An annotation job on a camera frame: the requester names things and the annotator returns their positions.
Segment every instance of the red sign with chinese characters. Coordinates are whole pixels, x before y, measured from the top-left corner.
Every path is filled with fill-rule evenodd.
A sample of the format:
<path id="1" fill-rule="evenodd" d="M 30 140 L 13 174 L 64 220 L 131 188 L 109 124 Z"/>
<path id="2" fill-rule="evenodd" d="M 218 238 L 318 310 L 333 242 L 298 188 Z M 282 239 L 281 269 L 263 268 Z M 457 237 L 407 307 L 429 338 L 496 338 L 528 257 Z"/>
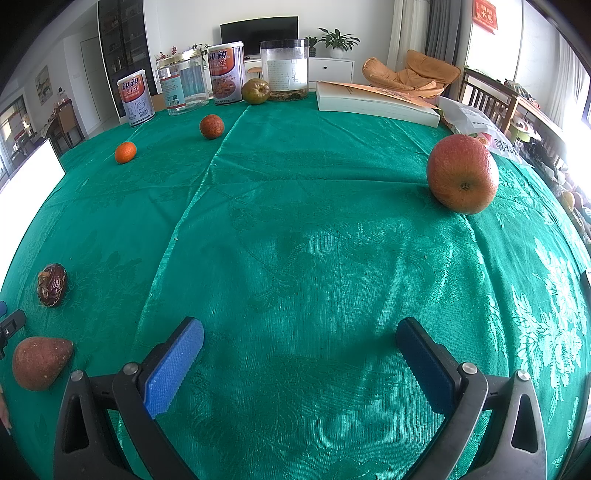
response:
<path id="1" fill-rule="evenodd" d="M 491 33 L 499 28 L 496 23 L 496 7 L 487 0 L 474 0 L 472 19 Z"/>

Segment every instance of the blue gripper pad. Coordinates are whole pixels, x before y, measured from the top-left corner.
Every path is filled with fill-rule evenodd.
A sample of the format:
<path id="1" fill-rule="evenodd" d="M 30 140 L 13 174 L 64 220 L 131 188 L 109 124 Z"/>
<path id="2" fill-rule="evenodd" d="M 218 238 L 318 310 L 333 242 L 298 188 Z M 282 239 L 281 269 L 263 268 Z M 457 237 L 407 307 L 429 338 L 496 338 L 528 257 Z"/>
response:
<path id="1" fill-rule="evenodd" d="M 203 325 L 193 319 L 174 341 L 145 384 L 144 406 L 152 418 L 164 413 L 203 346 Z"/>
<path id="2" fill-rule="evenodd" d="M 396 344 L 433 411 L 451 415 L 456 409 L 453 380 L 408 319 L 398 324 Z"/>

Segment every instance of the thick book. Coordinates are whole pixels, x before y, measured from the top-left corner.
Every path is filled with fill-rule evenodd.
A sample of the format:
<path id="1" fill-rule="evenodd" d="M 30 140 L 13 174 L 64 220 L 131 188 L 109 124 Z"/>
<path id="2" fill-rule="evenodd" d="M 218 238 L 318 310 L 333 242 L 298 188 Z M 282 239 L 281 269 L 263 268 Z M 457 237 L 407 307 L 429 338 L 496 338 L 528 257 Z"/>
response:
<path id="1" fill-rule="evenodd" d="M 318 110 L 384 116 L 415 124 L 437 127 L 439 114 L 419 98 L 366 85 L 317 82 Z"/>

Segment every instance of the metal screw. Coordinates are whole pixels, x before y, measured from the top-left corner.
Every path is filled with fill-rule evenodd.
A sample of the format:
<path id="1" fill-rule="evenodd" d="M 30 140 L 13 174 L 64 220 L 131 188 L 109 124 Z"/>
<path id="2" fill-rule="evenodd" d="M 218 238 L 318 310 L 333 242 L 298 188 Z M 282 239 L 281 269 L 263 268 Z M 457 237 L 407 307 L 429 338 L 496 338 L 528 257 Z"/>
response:
<path id="1" fill-rule="evenodd" d="M 83 374 L 84 373 L 82 372 L 82 370 L 74 370 L 70 375 L 70 378 L 73 382 L 78 382 L 79 380 L 82 380 Z"/>
<path id="2" fill-rule="evenodd" d="M 136 364 L 135 362 L 130 362 L 128 364 L 125 364 L 123 367 L 123 373 L 125 375 L 135 375 L 138 370 L 139 370 L 139 365 Z"/>
<path id="3" fill-rule="evenodd" d="M 517 376 L 519 377 L 520 380 L 523 380 L 524 382 L 527 382 L 530 379 L 529 373 L 526 372 L 525 370 L 518 370 Z"/>
<path id="4" fill-rule="evenodd" d="M 462 364 L 462 370 L 464 370 L 464 372 L 466 372 L 468 375 L 474 375 L 476 372 L 478 372 L 476 365 L 471 364 L 470 362 Z"/>

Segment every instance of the tablecloth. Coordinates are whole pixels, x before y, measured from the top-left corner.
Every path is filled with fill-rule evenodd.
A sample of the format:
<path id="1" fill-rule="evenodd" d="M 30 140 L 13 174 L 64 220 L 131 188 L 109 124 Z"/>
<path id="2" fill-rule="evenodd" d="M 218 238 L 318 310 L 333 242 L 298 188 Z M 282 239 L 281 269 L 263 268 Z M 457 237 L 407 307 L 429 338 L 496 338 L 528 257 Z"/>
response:
<path id="1" fill-rule="evenodd" d="M 213 141 L 199 133 L 210 113 L 225 123 Z M 0 293 L 27 315 L 0 362 L 27 461 L 51 478 L 72 370 L 114 373 L 194 316 L 204 347 L 157 420 L 199 478 L 400 479 L 443 419 L 394 343 L 398 322 L 414 316 L 460 362 L 486 374 L 531 374 L 553 478 L 589 370 L 579 275 L 591 261 L 527 166 L 495 156 L 501 182 L 482 213 L 438 203 L 426 162 L 449 133 L 319 112 L 311 95 L 160 112 L 67 152 L 66 176 Z M 137 156 L 119 165 L 114 150 L 126 140 Z M 35 291 L 51 262 L 70 279 L 53 309 Z M 45 392 L 12 377 L 12 352 L 31 335 L 75 343 Z M 112 420 L 132 467 L 148 478 Z"/>

